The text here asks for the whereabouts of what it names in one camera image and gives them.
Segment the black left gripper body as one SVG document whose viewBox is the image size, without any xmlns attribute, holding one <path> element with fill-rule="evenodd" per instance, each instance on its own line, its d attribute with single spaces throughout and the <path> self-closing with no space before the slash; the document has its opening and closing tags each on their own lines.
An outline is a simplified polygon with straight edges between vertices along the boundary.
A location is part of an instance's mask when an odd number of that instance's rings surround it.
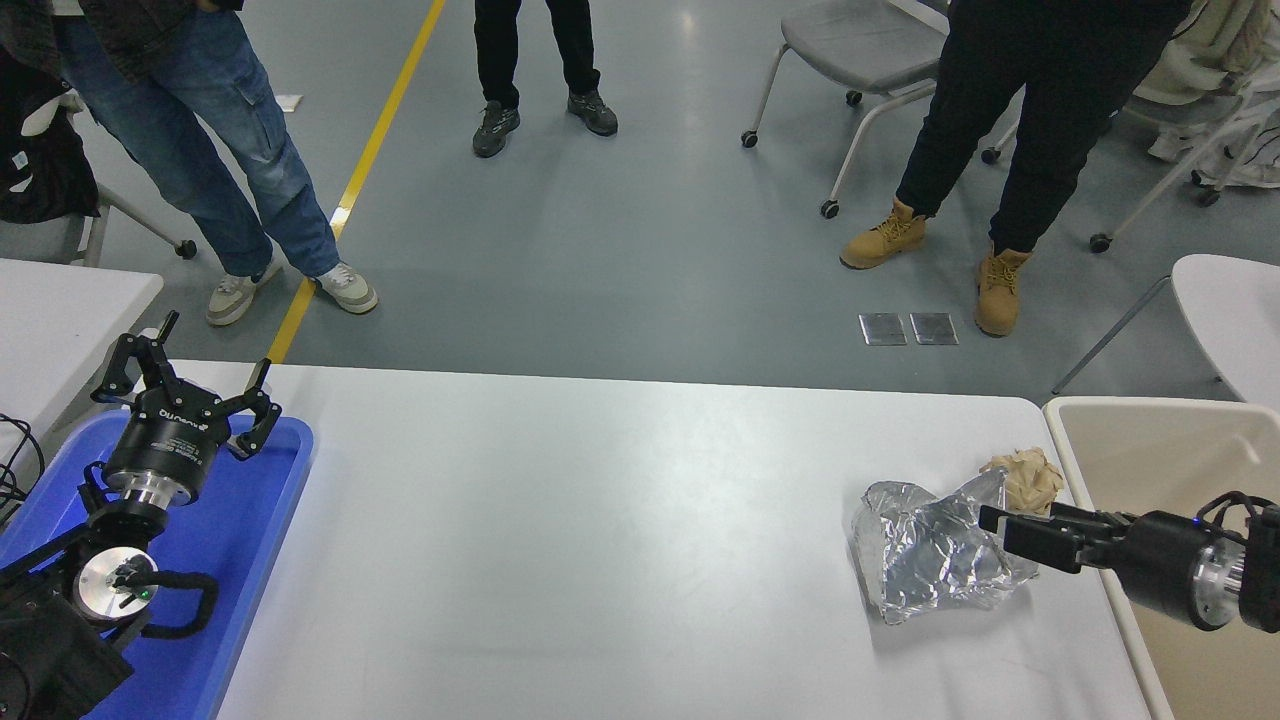
<svg viewBox="0 0 1280 720">
<path fill-rule="evenodd" d="M 174 404 L 159 387 L 137 396 L 102 470 L 108 487 L 122 489 L 127 477 L 151 471 L 184 489 L 204 488 L 219 446 L 230 437 L 230 425 L 225 415 L 212 411 L 221 401 L 218 395 L 182 386 L 178 398 Z"/>
</svg>

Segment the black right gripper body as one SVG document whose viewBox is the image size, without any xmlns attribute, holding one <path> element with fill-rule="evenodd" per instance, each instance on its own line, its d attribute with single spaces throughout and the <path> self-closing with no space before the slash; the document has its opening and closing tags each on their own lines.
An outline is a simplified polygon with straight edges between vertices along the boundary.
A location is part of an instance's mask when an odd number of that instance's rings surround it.
<svg viewBox="0 0 1280 720">
<path fill-rule="evenodd" d="M 1190 626 L 1224 626 L 1219 575 L 1224 541 L 1188 518 L 1153 511 L 1112 547 L 1112 570 L 1126 597 Z"/>
</svg>

